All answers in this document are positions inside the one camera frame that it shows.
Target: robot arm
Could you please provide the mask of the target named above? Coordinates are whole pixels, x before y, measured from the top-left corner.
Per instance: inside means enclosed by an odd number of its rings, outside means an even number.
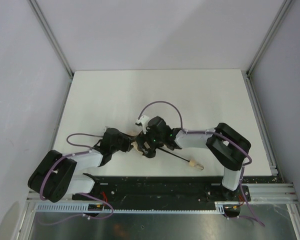
[[[209,149],[218,161],[224,166],[222,185],[230,191],[238,188],[242,171],[242,164],[245,155],[236,147],[227,144],[224,138],[230,139],[242,148],[246,153],[251,148],[250,142],[225,123],[219,123],[216,128],[207,130],[183,130],[181,128],[171,129],[159,116],[148,120],[146,116],[145,124],[137,120],[137,125],[142,125],[141,132],[136,141],[138,150],[143,152],[148,158],[156,155],[156,148],[167,146],[170,150],[184,148],[204,148]]]
[[[137,136],[124,134],[115,128],[107,128],[102,140],[84,154],[70,154],[65,157],[56,150],[49,151],[31,175],[28,186],[39,193],[44,185],[43,197],[54,203],[65,194],[90,193],[95,181],[87,175],[76,173],[89,167],[105,165],[114,153],[129,152],[133,148],[132,143],[136,142],[138,150],[147,158],[155,157],[156,149],[163,146],[170,150],[208,148],[224,166],[222,194],[231,196],[237,189],[245,155],[231,144],[226,145],[220,136],[235,142],[247,153],[251,144],[227,124],[220,123],[214,129],[185,131],[181,128],[171,129],[159,116],[152,119],[141,117],[136,124],[143,127],[143,131]],[[62,156],[64,159],[54,167],[47,178],[47,173]]]

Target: purple cable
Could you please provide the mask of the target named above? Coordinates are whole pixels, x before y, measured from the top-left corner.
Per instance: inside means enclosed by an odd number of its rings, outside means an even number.
[[[42,181],[42,185],[40,187],[40,191],[39,191],[39,195],[40,195],[40,199],[42,201],[45,201],[46,199],[44,198],[44,189],[45,186],[47,184],[48,178],[50,177],[51,173],[53,172],[53,170],[56,168],[56,166],[64,159],[68,158],[68,157],[72,157],[75,155],[83,155],[83,154],[88,154],[90,151],[80,151],[80,152],[76,152],[76,153],[71,153],[68,155],[63,155],[62,157],[60,157],[57,161],[55,161],[55,163],[52,165],[52,167],[49,169],[49,171],[47,172],[47,174],[45,175],[43,181]]]
[[[53,226],[53,225],[64,223],[64,222],[68,221],[69,219],[72,219],[72,218],[75,218],[75,217],[80,217],[80,216],[82,216],[82,213],[71,215],[71,216],[68,216],[68,217],[66,217],[66,218],[64,218],[62,220],[59,220],[59,221],[56,221],[56,222],[51,222],[51,223],[42,222],[38,217],[36,218],[36,220],[37,220],[37,222],[40,225],[43,225],[43,226]]]
[[[109,203],[107,203],[106,201],[103,201],[103,200],[101,200],[99,198],[96,198],[94,196],[90,196],[89,194],[86,194],[86,193],[83,193],[83,192],[82,193],[78,193],[78,194],[80,194],[82,196],[85,196],[87,198],[90,198],[90,199],[102,202],[104,205],[107,205],[111,209],[111,212],[109,213],[109,215],[107,215],[107,216],[101,216],[101,217],[90,216],[91,219],[99,219],[99,220],[101,220],[101,219],[107,219],[107,218],[111,217],[115,213],[114,208]]]
[[[247,198],[246,198],[246,195],[245,195],[245,193],[244,193],[243,187],[242,187],[242,179],[243,179],[243,177],[244,177],[245,166],[247,166],[247,165],[249,165],[249,164],[252,163],[252,158],[249,156],[249,154],[246,153],[245,150],[243,150],[239,145],[237,145],[237,144],[236,144],[235,142],[233,142],[231,139],[227,138],[226,136],[223,136],[222,134],[220,134],[220,133],[218,133],[218,132],[213,132],[213,131],[189,131],[189,132],[188,132],[188,131],[186,131],[186,130],[184,129],[184,127],[183,127],[183,120],[182,120],[182,115],[181,115],[180,111],[177,109],[176,106],[174,106],[172,103],[170,103],[170,102],[168,102],[168,101],[153,101],[153,102],[149,103],[147,106],[145,106],[145,107],[142,109],[142,111],[141,111],[141,113],[140,113],[138,119],[142,116],[142,114],[144,113],[144,111],[145,111],[149,106],[151,106],[151,105],[153,105],[153,104],[157,104],[157,103],[168,104],[168,105],[172,106],[172,107],[177,111],[177,113],[179,114],[179,117],[180,117],[180,128],[181,128],[181,130],[182,130],[184,133],[186,133],[186,134],[213,134],[213,135],[216,135],[216,136],[218,136],[218,137],[224,139],[225,141],[228,141],[231,145],[233,145],[236,149],[238,149],[242,154],[244,154],[245,157],[248,158],[249,161],[246,162],[246,163],[244,163],[244,164],[242,164],[242,170],[241,170],[241,175],[240,175],[240,179],[239,179],[239,188],[240,188],[240,190],[241,190],[241,194],[242,194],[242,196],[243,196],[243,199],[244,199],[244,201],[245,201],[247,207],[249,208],[251,214],[254,216],[254,218],[251,217],[251,216],[241,216],[241,218],[253,219],[254,221],[258,222],[261,226],[265,227],[265,224],[258,218],[258,216],[257,216],[257,215],[255,214],[255,212],[253,211],[252,207],[250,206],[250,204],[249,204],[249,202],[248,202],[248,200],[247,200]]]
[[[184,124],[183,124],[182,116],[181,116],[181,113],[180,113],[179,109],[178,109],[175,105],[173,105],[172,103],[170,103],[170,102],[168,102],[168,101],[153,101],[153,102],[150,102],[147,106],[145,106],[145,107],[142,109],[142,111],[141,111],[140,114],[139,114],[138,119],[140,119],[141,116],[142,116],[142,114],[144,113],[144,111],[145,111],[148,107],[150,107],[151,105],[153,105],[153,104],[168,104],[168,105],[170,105],[171,107],[173,107],[173,108],[177,111],[177,113],[179,114],[181,129],[182,129],[182,131],[185,131],[185,130],[184,130]]]
[[[83,215],[82,213],[79,213],[79,214],[74,214],[74,215],[68,216],[68,217],[66,217],[62,220],[59,220],[59,221],[56,221],[56,222],[51,222],[51,223],[45,223],[45,222],[40,221],[39,218],[36,218],[38,223],[40,225],[43,225],[43,226],[53,226],[53,225],[64,223],[64,222],[68,221],[69,219],[76,218],[76,217],[81,217],[81,216],[84,216],[84,217],[87,216],[87,218],[90,218],[90,219],[101,220],[101,219],[107,219],[107,218],[111,217],[114,214],[114,212],[115,212],[114,208],[109,203],[107,203],[106,201],[103,201],[103,200],[101,200],[99,198],[96,198],[94,196],[90,196],[86,193],[78,193],[78,194],[80,194],[82,196],[85,196],[87,198],[102,202],[104,205],[107,205],[111,209],[110,214],[108,214],[106,216],[102,216],[102,217],[96,217],[96,216]]]
[[[82,144],[76,144],[76,143],[72,143],[69,141],[69,138],[71,138],[72,136],[77,136],[77,135],[82,135],[82,136],[88,136],[88,137],[95,137],[95,138],[102,138],[102,136],[99,135],[92,135],[92,134],[87,134],[87,133],[81,133],[81,132],[77,132],[77,133],[72,133],[70,134],[67,138],[66,138],[66,142],[72,146],[75,147],[84,147],[84,148],[88,148],[91,149],[91,146],[88,145],[82,145]]]
[[[233,216],[233,217],[229,217],[229,216],[227,216],[226,213],[224,213],[224,216],[227,219],[250,219],[250,220],[253,220],[253,221],[257,222],[257,220],[254,217],[251,217],[251,216]]]

